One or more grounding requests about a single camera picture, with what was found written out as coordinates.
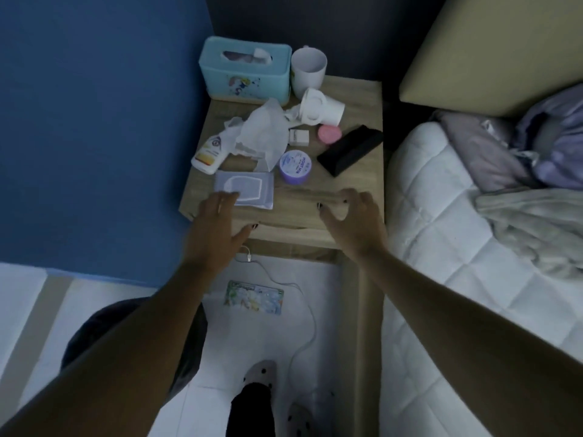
wooden nightstand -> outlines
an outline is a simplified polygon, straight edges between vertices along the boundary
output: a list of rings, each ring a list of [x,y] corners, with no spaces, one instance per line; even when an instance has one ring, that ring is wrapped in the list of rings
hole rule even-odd
[[[383,130],[381,83],[326,76],[321,90],[346,104],[340,123],[343,133],[361,124]],[[297,103],[298,100],[292,97],[285,108]],[[257,107],[238,102],[211,101],[199,143],[222,131],[225,121],[232,117],[246,119]],[[245,224],[258,222],[260,225],[247,244],[253,254],[326,260],[342,265],[336,434],[377,435],[383,294],[355,264],[338,254],[335,242],[319,219],[317,202],[329,205],[337,217],[344,218],[347,204],[342,202],[337,192],[353,187],[372,193],[384,212],[383,147],[378,146],[333,178],[316,160],[316,156],[327,148],[317,140],[316,128],[298,128],[310,131],[310,146],[297,147],[312,158],[310,177],[301,186],[290,186],[275,170],[273,210],[235,207],[233,232]],[[252,171],[253,168],[255,161],[230,155],[220,169]],[[179,208],[184,216],[193,219],[200,201],[213,191],[214,181],[214,176],[191,168]]]

white quilted mattress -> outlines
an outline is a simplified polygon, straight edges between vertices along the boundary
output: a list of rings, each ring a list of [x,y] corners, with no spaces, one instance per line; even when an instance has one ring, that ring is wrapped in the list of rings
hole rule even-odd
[[[478,194],[437,123],[419,125],[387,172],[390,249],[421,273],[583,361],[583,287],[542,276],[493,237]],[[380,434],[490,435],[385,298]]]

pant leg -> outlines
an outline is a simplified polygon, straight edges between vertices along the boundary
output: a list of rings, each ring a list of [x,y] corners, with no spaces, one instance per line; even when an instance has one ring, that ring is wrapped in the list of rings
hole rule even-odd
[[[250,383],[231,402],[226,437],[275,437],[271,390]]]

blue tissue box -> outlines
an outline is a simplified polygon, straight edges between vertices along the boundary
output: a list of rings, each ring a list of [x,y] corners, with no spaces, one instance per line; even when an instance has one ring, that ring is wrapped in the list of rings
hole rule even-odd
[[[206,90],[214,100],[281,105],[290,97],[292,48],[287,44],[255,43],[210,36],[198,63]]]

headboard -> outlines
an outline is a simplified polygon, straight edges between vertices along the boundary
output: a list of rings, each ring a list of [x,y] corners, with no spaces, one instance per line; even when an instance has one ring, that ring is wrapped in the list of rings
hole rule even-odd
[[[583,0],[447,0],[399,88],[403,102],[522,113],[583,81]]]

